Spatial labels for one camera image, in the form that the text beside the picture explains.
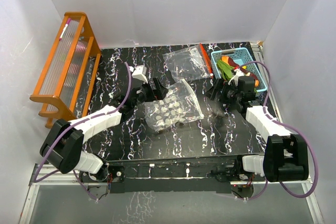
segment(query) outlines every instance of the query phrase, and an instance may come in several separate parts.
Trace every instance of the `ziplock bag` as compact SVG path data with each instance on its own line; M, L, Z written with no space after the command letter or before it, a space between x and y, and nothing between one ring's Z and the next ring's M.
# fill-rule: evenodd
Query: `ziplock bag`
M175 81L182 79L191 81L211 77L200 45L164 54L163 59Z
M204 118L193 89L185 80L167 87L162 101L145 103L145 119L155 131L163 130L174 123L189 123Z

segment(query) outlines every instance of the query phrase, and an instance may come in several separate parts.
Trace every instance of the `cable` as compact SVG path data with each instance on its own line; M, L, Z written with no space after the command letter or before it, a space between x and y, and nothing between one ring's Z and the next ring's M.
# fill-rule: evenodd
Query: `cable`
M260 62L260 61L251 61L251 62L248 62L248 63L245 63L245 64L241 65L240 67L243 67L243 66L246 66L246 65L248 65L248 64L252 64L252 63L257 63L257 64L262 65L262 66L264 67L264 69L266 70L267 75L268 75L268 89L267 89L267 93L266 93L266 97L265 97L264 103L263 103L263 105L262 105L265 116L266 116L268 119L272 120L274 123L276 123L276 124L278 124L278 125L281 125L281 126L283 126L283 127L286 127L286 128L288 128L288 129L291 129L292 131L294 131L294 132L296 132L297 134L299 134L299 135L303 138L303 140L306 142L306 144L307 144L307 146L308 146L308 149L309 149L309 151L310 151L310 153L311 153L311 157L312 157L312 159L313 159L313 163L314 163L314 181L313 181L313 184L312 184L312 186L311 186L311 188L310 188L310 190L309 190L308 192L306 192L305 194L302 194L302 195L300 195L300 194L295 194L295 193L291 192L291 191L284 185L283 182L280 182L281 186L282 186L282 187L286 190L286 192L288 192L290 195L292 195L292 196L294 196L294 197L296 197L296 198L306 198L306 197L308 197L309 195L311 195L311 194L314 192L314 190L315 190L315 188L316 188L316 186L317 186L317 182L318 182L318 180L319 180L319 168L318 168L317 158L316 158L315 152L314 152L314 150L313 150L313 148L312 148L310 142L308 141L307 137L306 137L306 136L305 136L299 129L297 129L297 128L293 127L293 126L290 126L290 125L288 125L288 124L286 124L286 123L281 123L281 122L278 122L278 121L276 121L276 120L273 120L273 118L267 113L267 110L266 110L266 104L267 104L267 100L268 100L268 98L269 98L269 93L270 93L270 89L271 89L271 75L270 75L270 73L269 73L269 69L266 67L266 65L265 65L264 63Z
M98 200L101 200L101 198L104 197L104 196L107 196L107 194L109 194L109 193L105 193L105 194L103 194L102 196L99 197Z
M264 191L266 190L267 185L268 185L268 180L265 181L265 185L264 185L263 189L261 190L261 192L258 193L256 196L252 196L251 198L248 198L248 200L252 200L252 199L257 199L257 198L259 198L259 197L264 193ZM216 194L216 195L217 195L217 196L220 196L220 197L226 197L226 198L236 199L236 197L232 197L232 196L225 195L225 194Z
M251 178L248 180L246 186L250 186L253 182L253 179L254 179L254 174L251 175Z
M231 190L231 192L233 192L234 194L238 195L238 197L243 198L243 197L242 197L239 193L237 193L236 191Z
M127 62L125 62L125 65L126 65L126 68L127 68L127 71L128 71L128 88L127 88L126 95L125 95L123 101L120 103L120 105L119 105L115 110L112 110L112 111L108 112L107 114L112 114L112 113L114 113L114 112L117 112L117 111L118 111L118 110L125 104L125 102L126 102L128 96L130 95L131 86L132 86L132 85L131 85L131 84L132 84L132 74L131 74L131 71L130 71L130 68L129 68ZM95 116L93 116L93 117L91 117L91 118L85 118L85 119L83 119L83 120L80 120L80 121L78 121L78 122L76 122L76 123L70 125L70 126L67 127L61 134L59 134L59 136L56 138L56 140L53 142L53 144L51 145L51 147L50 147L49 150L47 151L46 155L43 157L43 159L42 159L40 165L38 166L38 168L37 168L37 170L36 170L36 173L35 173L35 175L34 175L34 179L33 179L34 183L38 183L38 182L44 180L45 178L49 177L50 175L52 175L52 174L54 174L54 173L56 173L56 172L59 171L59 170L55 170L55 171L53 171L53 172L51 172L51 173L49 173L49 174L43 176L42 178L37 179L37 176L39 175L39 173L40 173L40 171L41 171L41 169L42 169L44 163L45 163L46 160L48 159L50 153L53 151L53 149L55 148L55 146L57 145L57 143L62 139L62 137L63 137L68 131L70 131L72 128L76 127L77 125L79 125L79 124L81 124L81 123L85 123L85 122L87 122L87 121L89 121L89 120L91 120L91 119L93 119L93 118L97 118L97 117L102 116L102 115L106 115L106 114L105 114L105 113L100 113L100 114L95 115ZM78 176L77 176L77 174L76 174L75 171L74 171L74 175L75 175L75 177L77 178L78 183L79 183L79 184L80 184L80 185L87 191L88 195L89 195L91 198L93 198L93 199L95 199L95 200L98 200L98 198L97 198L96 196L94 196L93 194L91 194L91 193L87 190L87 188L84 186L84 184L83 184L83 183L80 181L80 179L78 178Z

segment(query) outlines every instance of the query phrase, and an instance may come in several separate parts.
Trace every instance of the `wooden shelf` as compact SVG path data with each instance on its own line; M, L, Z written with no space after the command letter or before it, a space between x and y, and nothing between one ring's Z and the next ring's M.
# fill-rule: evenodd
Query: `wooden shelf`
M46 127L52 127L56 119L69 121L87 115L100 57L101 52L86 14L65 13L30 96L32 101L43 103L39 115L48 118ZM86 95L80 98L84 101L76 113L81 91Z

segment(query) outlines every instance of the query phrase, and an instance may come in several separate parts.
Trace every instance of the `white backdrop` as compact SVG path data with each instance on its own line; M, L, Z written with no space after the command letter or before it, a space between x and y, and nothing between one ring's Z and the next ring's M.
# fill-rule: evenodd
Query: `white backdrop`
M316 196L326 223L336 218L335 13L336 0L287 0L264 43L283 120L316 152Z
M100 47L264 40L286 0L52 0L86 12Z
M29 100L61 24L51 0L0 0L0 222L18 223L48 133Z

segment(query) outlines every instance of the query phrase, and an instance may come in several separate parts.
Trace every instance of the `black bracket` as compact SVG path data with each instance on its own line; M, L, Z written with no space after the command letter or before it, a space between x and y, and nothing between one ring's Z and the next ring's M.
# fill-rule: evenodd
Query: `black bracket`
M163 100L166 97L168 89L162 86L157 77L153 78L153 82L155 89L152 89L149 83L142 83L141 87L131 90L125 104L119 109L119 112L122 114L121 123L127 121L134 114L134 108L138 104ZM124 95L118 94L111 102L111 105L118 107L124 97Z
M123 166L109 166L109 174L112 176L112 183L122 183L125 180L125 168Z
M292 154L285 156L284 150ZM270 182L306 180L309 175L307 144L300 135L269 136L263 168Z
M217 93L220 92L224 85L224 79L216 79L214 85L205 92L205 95L210 98L210 100L214 100L217 96Z
M42 157L46 155L56 138L69 126L70 123L63 119L59 119L54 123L40 149ZM83 139L83 131L72 128L57 143L47 161L63 174L70 172L79 162Z

